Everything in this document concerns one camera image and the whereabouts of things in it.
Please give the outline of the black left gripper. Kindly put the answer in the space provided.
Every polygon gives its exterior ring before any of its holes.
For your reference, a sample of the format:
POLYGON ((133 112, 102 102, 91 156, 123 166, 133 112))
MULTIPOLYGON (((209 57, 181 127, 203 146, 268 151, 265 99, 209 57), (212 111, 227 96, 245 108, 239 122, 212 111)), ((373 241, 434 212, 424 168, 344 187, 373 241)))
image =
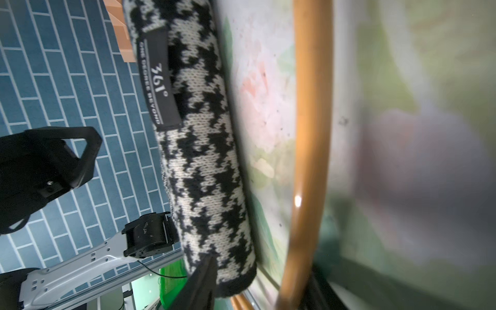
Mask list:
POLYGON ((94 127, 42 127, 1 138, 1 234, 19 231, 49 202, 94 176, 102 137, 94 127), (77 155, 69 140, 83 139, 77 155))

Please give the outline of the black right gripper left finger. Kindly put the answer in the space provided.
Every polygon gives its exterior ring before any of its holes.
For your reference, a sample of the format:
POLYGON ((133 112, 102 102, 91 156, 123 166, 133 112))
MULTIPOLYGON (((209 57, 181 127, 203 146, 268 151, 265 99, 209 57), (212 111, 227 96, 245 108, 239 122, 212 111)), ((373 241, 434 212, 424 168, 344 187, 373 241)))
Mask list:
POLYGON ((210 254, 205 255, 167 309, 214 309, 217 275, 216 258, 210 254))

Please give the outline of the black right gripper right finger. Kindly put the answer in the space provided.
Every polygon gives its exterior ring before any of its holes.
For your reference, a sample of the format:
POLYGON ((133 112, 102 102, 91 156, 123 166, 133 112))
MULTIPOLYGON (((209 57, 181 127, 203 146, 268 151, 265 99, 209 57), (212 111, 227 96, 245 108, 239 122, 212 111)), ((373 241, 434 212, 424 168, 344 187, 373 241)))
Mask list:
POLYGON ((313 267, 306 285, 306 309, 348 310, 317 267, 313 267))

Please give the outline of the black white houndstooth scarf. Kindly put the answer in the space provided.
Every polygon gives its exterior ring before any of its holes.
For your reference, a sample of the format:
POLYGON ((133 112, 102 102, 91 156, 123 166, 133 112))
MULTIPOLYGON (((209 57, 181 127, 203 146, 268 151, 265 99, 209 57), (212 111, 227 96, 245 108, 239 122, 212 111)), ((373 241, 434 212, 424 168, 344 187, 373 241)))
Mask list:
POLYGON ((245 291, 256 254, 209 1, 124 1, 185 267, 217 261, 214 295, 245 291))

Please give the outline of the yellow wooden hanger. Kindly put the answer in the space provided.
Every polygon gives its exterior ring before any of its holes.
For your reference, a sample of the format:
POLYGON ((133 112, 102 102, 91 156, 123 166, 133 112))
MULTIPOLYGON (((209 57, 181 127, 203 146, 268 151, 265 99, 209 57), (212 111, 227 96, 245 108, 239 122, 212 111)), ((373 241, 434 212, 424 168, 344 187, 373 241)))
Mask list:
POLYGON ((224 1, 223 33, 258 259, 257 309, 297 309, 331 147, 333 1, 224 1))

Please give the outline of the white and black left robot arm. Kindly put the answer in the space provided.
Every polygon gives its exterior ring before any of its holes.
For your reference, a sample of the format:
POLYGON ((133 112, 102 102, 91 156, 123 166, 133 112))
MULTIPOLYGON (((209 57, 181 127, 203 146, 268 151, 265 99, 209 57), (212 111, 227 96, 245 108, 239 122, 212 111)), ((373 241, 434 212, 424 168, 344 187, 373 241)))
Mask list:
MULTIPOLYGON (((1 234, 94 176, 102 138, 93 127, 43 127, 1 138, 1 234)), ((64 294, 124 264, 163 254, 178 235, 170 214, 148 213, 86 253, 45 269, 1 275, 2 309, 46 309, 64 294)))

